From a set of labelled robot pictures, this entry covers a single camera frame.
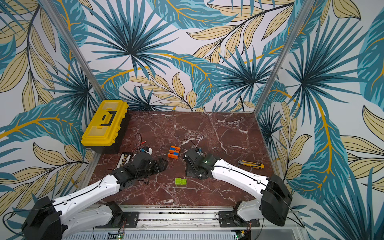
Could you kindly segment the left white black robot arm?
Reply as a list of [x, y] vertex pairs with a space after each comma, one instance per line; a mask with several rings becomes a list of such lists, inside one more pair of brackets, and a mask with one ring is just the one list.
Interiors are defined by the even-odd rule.
[[168, 161], [154, 160], [147, 152], [139, 152], [133, 159], [116, 168], [100, 181], [75, 193], [50, 200], [38, 200], [22, 225], [27, 240], [61, 240], [90, 228], [125, 222], [123, 211], [115, 202], [108, 202], [95, 210], [87, 210], [94, 203], [165, 171]]

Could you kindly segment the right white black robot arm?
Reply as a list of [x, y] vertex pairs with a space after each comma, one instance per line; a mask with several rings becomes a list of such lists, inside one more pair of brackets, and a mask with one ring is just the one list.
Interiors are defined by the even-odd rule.
[[243, 224], [263, 216], [270, 223], [283, 227], [291, 210], [292, 195], [283, 180], [277, 176], [261, 176], [235, 167], [224, 159], [213, 155], [204, 156], [199, 148], [189, 149], [183, 156], [188, 177], [208, 178], [227, 182], [255, 199], [239, 201], [230, 218]]

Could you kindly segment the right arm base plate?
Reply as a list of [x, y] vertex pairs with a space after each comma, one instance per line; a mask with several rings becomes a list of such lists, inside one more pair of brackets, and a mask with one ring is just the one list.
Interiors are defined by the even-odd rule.
[[215, 217], [221, 228], [257, 228], [261, 225], [258, 219], [246, 222], [231, 211], [220, 211]]

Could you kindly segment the green square lego brick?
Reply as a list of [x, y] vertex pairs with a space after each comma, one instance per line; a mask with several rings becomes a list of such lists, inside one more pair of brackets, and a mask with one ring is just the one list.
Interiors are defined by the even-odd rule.
[[175, 179], [175, 185], [180, 186], [182, 184], [182, 179], [181, 178], [176, 178]]

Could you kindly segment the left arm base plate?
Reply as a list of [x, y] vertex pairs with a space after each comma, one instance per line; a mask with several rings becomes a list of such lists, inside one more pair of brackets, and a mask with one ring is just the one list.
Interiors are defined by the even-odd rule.
[[96, 229], [134, 229], [137, 227], [139, 214], [139, 212], [122, 212], [113, 216], [107, 224], [97, 226]]

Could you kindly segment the orange lego brick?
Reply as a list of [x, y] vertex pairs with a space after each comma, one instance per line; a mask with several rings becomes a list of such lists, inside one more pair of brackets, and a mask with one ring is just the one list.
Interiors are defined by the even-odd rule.
[[176, 146], [171, 146], [170, 147], [170, 150], [172, 150], [172, 151], [180, 151], [181, 150], [181, 148], [180, 147], [176, 147]]
[[168, 157], [172, 158], [172, 159], [178, 159], [179, 155], [178, 155], [178, 153], [174, 153], [174, 154], [168, 153]]

